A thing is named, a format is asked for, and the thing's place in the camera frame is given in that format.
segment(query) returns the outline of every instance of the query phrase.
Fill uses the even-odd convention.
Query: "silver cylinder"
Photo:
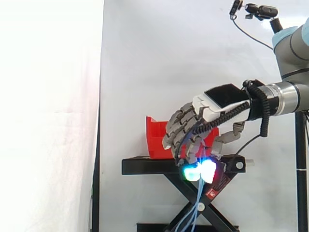
[[[290,82],[283,81],[269,84],[261,86],[260,89],[267,95],[269,100],[278,98],[277,111],[274,116],[294,112],[299,105],[297,88]]]

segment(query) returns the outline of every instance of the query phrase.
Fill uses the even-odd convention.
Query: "black cable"
[[[253,137],[251,140],[249,140],[248,142],[246,142],[237,152],[236,152],[236,154],[234,155],[234,156],[237,156],[237,155],[239,155],[240,154],[240,152],[246,147],[246,146],[248,146],[251,142],[253,142],[255,139],[257,139],[258,137],[261,137],[261,135],[259,134],[259,135],[257,135],[257,136],[255,136],[255,137]]]
[[[262,45],[268,47],[268,48],[271,49],[271,50],[273,50],[273,48],[272,48],[271,46],[269,46],[268,44],[266,44],[266,43],[264,43],[264,42],[262,42],[262,41],[260,41],[260,40],[258,40],[258,39],[256,39],[256,38],[254,38],[253,36],[251,36],[251,35],[249,35],[247,32],[245,32],[243,29],[241,29],[241,28],[237,25],[237,23],[235,22],[235,19],[236,19],[236,18],[237,18],[237,17],[231,18],[231,20],[233,21],[235,27],[237,27],[242,33],[244,33],[244,34],[245,34],[246,36],[248,36],[249,38],[251,38],[251,39],[253,39],[254,41],[256,41],[256,42],[258,42],[258,43],[260,43],[260,44],[262,44]]]
[[[220,126],[221,124],[227,122],[231,118],[235,117],[236,115],[239,115],[241,112],[243,112],[243,111],[245,111],[246,109],[249,109],[249,108],[250,108],[249,103],[245,102],[245,103],[237,106],[236,108],[232,109],[231,111],[227,112],[226,114],[221,115],[217,119],[195,128],[192,131],[192,134],[196,135],[196,134],[202,134],[202,133],[205,133],[207,131],[210,131],[213,128]]]
[[[261,137],[261,135],[257,135],[255,137],[253,137],[251,140],[249,140],[248,142],[246,142],[232,157],[232,159],[229,161],[228,165],[227,165],[227,170],[231,170],[233,162],[235,160],[235,158],[240,154],[240,152],[246,147],[248,146],[251,142],[253,142],[255,139],[257,139],[258,137]]]
[[[308,118],[308,116],[306,116],[305,127],[306,127],[307,142],[308,142],[308,145],[309,145],[309,132],[308,132],[308,126],[307,126],[308,122],[309,122],[309,118]]]
[[[257,97],[262,104],[262,123],[260,128],[261,137],[266,138],[268,135],[268,125],[270,118],[270,105],[266,94],[260,90],[252,81],[247,81],[242,84],[250,95]]]

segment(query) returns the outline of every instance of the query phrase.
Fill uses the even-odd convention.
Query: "black metal stand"
[[[305,124],[304,113],[295,113],[298,232],[308,232]]]
[[[228,163],[231,156],[222,157],[221,161]],[[237,169],[236,163],[242,162],[243,168]],[[226,185],[236,176],[237,173],[246,171],[245,159],[237,156],[233,160],[232,168],[229,172],[225,172],[216,185],[206,184],[200,199],[200,203],[205,205],[202,214],[212,226],[198,226],[197,232],[239,232],[238,226],[233,226],[212,204],[214,198],[226,187]],[[182,180],[178,167],[172,159],[149,159],[143,157],[134,157],[122,160],[122,175],[136,174],[163,174],[189,201],[189,203],[181,210],[169,225],[137,223],[137,232],[174,232],[178,222],[192,208],[197,199],[197,188],[189,181]],[[179,227],[179,231],[187,224],[185,220]]]

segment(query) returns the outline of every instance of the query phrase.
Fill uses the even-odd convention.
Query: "black scissor lift table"
[[[196,232],[239,232],[238,226],[233,226],[212,204],[214,198],[226,187],[226,185],[237,175],[246,172],[246,162],[243,156],[223,156],[221,161],[228,164],[231,168],[225,172],[220,181],[215,185],[205,184],[200,203],[205,205],[203,211],[199,211],[211,225],[196,226]],[[150,159],[149,157],[134,157],[122,160],[122,175],[144,175],[144,174],[163,174],[187,199],[188,204],[180,213],[167,224],[137,223],[137,232],[174,232],[178,222],[192,208],[197,199],[197,188],[189,181],[182,180],[179,169],[172,159]],[[191,218],[187,217],[178,231],[181,231]]]

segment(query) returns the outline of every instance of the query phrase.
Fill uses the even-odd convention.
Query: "white curtain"
[[[86,232],[103,0],[0,0],[0,231]]]

